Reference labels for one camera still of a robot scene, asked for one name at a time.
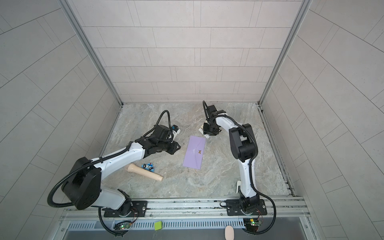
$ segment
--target beige wooden stick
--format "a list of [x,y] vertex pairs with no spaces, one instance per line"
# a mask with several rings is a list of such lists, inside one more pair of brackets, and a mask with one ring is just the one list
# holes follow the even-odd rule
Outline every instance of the beige wooden stick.
[[148,170],[145,170],[141,167],[138,167],[136,166],[135,164],[133,163],[130,163],[128,165],[125,165],[124,166],[124,169],[127,170],[128,172],[135,172],[137,174],[140,174],[142,176],[145,176],[145,177],[149,177],[149,178],[152,178],[152,179],[155,179],[157,181],[163,181],[163,177],[160,176],[159,174],[156,174],[154,172],[150,172]]

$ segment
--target gray marble surface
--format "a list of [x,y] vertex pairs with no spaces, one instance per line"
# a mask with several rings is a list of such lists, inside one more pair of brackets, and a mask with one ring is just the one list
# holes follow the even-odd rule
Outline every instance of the gray marble surface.
[[[259,148],[255,159],[258,190],[267,195],[288,194],[257,106],[254,103],[216,103],[215,106],[218,110],[225,110],[236,121],[251,124]],[[153,127],[163,110],[170,112],[171,125],[175,124],[181,129],[175,138],[181,149],[174,155],[161,152],[134,162],[137,166],[152,162],[155,173],[163,176],[163,181],[155,181],[121,168],[106,177],[102,184],[121,189],[132,198],[237,196],[235,190],[240,172],[237,160],[230,151],[226,131],[206,140],[200,170],[182,166],[189,137],[203,137],[198,131],[205,121],[201,103],[124,105],[104,154],[124,148],[129,141],[140,138]],[[166,114],[160,124],[168,126]]]

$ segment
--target blue toy car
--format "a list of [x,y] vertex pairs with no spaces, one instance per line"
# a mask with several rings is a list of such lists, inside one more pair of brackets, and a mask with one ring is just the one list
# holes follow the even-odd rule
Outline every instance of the blue toy car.
[[153,167],[153,164],[151,162],[149,162],[147,164],[144,163],[141,167],[144,168],[145,170],[154,172],[154,167]]

